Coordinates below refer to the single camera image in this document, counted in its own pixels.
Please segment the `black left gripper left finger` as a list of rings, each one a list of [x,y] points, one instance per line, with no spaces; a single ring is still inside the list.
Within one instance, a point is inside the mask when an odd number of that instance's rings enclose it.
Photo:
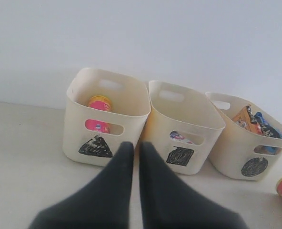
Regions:
[[[120,144],[107,166],[85,187],[40,211],[31,229],[127,229],[134,147]]]

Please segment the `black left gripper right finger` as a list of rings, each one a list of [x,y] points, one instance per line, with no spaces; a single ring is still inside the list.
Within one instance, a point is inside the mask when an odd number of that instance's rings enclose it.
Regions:
[[[145,229],[246,229],[236,212],[201,195],[183,182],[154,146],[142,142],[139,187]]]

